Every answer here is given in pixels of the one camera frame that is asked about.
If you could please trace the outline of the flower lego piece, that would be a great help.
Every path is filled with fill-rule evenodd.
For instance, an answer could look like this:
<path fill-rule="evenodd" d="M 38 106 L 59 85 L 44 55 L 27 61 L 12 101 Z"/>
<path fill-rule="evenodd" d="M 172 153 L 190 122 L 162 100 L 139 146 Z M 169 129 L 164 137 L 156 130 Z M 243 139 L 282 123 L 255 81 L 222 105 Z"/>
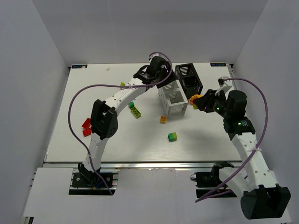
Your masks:
<path fill-rule="evenodd" d="M 194 100 L 196 100 L 196 99 L 198 99 L 198 98 L 201 98 L 202 97 L 202 95 L 198 95 L 198 94 L 196 94 L 196 95 L 193 95 L 192 97 L 190 97 L 190 99 L 189 99 L 189 104 L 193 107 L 193 109 L 194 110 L 197 110 L 198 109 L 198 107 L 195 105 L 195 103 L 194 103 Z"/>

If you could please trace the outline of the green lime lego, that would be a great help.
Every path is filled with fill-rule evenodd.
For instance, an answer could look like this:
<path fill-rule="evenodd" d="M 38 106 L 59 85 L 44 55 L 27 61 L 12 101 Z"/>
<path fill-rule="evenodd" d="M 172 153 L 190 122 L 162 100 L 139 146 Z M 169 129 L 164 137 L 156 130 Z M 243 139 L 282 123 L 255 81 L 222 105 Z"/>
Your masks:
<path fill-rule="evenodd" d="M 177 134 L 176 134 L 176 132 L 169 133 L 167 137 L 168 137 L 168 140 L 169 140 L 170 142 L 173 142 L 173 141 L 176 141 L 176 140 L 177 140 Z"/>

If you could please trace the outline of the lime green lego plate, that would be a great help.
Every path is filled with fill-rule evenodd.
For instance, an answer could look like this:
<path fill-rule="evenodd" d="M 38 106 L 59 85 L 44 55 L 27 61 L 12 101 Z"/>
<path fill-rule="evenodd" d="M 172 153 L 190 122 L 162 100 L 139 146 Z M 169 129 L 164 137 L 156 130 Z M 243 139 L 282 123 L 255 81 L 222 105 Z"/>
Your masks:
<path fill-rule="evenodd" d="M 141 117 L 141 113 L 135 107 L 132 107 L 130 110 L 136 119 Z"/>

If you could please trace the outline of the red lego brick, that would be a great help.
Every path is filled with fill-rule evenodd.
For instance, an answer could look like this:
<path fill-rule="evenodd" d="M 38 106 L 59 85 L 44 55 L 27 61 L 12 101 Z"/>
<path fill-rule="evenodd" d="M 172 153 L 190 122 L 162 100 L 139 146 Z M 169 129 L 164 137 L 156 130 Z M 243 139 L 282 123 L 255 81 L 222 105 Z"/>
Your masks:
<path fill-rule="evenodd" d="M 91 135 L 92 130 L 91 130 L 91 128 L 87 128 L 87 129 L 84 129 L 84 130 L 82 131 L 82 133 L 83 133 L 83 136 L 84 136 L 84 137 L 87 137 L 87 136 Z"/>
<path fill-rule="evenodd" d="M 82 124 L 83 129 L 88 129 L 91 126 L 91 119 L 87 118 L 85 122 Z"/>

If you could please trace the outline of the green small lego cube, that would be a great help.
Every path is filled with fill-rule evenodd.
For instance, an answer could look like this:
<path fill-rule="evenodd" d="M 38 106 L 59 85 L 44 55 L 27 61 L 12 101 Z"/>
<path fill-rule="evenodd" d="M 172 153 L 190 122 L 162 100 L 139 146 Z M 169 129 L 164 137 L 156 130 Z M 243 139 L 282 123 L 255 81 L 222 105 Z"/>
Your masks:
<path fill-rule="evenodd" d="M 134 102 L 130 102 L 130 103 L 128 104 L 128 106 L 129 106 L 129 108 L 131 109 L 131 108 L 133 108 L 133 107 L 135 106 L 135 104 L 134 104 Z"/>

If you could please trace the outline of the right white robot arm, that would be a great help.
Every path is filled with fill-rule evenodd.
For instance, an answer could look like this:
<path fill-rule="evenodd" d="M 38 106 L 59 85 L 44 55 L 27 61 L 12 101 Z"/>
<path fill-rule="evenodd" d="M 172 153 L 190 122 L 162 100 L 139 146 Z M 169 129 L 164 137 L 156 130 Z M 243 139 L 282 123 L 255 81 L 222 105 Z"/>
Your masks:
<path fill-rule="evenodd" d="M 209 173 L 196 173 L 198 187 L 214 186 L 199 200 L 234 193 L 240 198 L 244 216 L 251 219 L 281 218 L 291 198 L 287 187 L 281 187 L 269 170 L 256 140 L 255 129 L 246 117 L 247 96 L 232 90 L 208 90 L 194 96 L 191 103 L 200 111 L 215 112 L 223 118 L 223 126 L 237 149 L 243 164 L 236 169 L 230 162 L 215 163 Z"/>

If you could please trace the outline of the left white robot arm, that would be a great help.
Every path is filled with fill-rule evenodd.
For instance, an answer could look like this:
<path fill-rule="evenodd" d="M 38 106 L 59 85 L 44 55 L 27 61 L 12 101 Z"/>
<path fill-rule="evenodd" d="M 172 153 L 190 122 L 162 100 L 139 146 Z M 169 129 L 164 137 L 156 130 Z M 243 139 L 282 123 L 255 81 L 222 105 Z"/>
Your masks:
<path fill-rule="evenodd" d="M 150 88 L 161 88 L 176 80 L 170 59 L 154 52 L 149 56 L 149 64 L 142 66 L 118 92 L 106 100 L 96 100 L 91 114 L 91 140 L 87 156 L 79 173 L 89 182 L 98 176 L 105 146 L 118 129 L 118 115 L 136 97 Z"/>

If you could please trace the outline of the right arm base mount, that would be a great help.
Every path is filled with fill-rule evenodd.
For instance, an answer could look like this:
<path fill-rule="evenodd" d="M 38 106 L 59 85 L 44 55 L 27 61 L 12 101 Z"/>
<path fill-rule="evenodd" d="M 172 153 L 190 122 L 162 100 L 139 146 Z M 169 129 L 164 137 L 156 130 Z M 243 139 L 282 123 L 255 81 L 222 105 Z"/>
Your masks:
<path fill-rule="evenodd" d="M 217 185 L 221 183 L 219 179 L 219 170 L 223 168 L 234 168 L 234 165 L 227 161 L 218 162 L 212 166 L 211 171 L 196 172 L 190 176 L 191 181 L 196 182 L 197 198 L 202 197 L 204 194 L 206 194 L 211 189 L 215 188 Z M 228 188 L 227 185 L 220 187 L 212 194 L 212 196 L 221 193 L 225 193 L 225 194 L 216 196 L 215 198 L 236 198 L 237 197 L 235 193 L 233 193 L 232 190 Z"/>

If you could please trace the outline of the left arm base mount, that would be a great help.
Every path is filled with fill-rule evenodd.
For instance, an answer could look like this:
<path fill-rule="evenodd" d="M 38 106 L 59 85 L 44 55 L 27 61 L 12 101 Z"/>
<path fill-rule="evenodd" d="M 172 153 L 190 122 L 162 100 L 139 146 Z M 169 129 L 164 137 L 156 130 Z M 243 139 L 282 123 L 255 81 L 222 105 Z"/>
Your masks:
<path fill-rule="evenodd" d="M 118 184 L 118 173 L 101 173 L 101 176 L 112 194 L 97 175 L 89 182 L 81 173 L 74 172 L 71 177 L 69 195 L 112 196 Z"/>

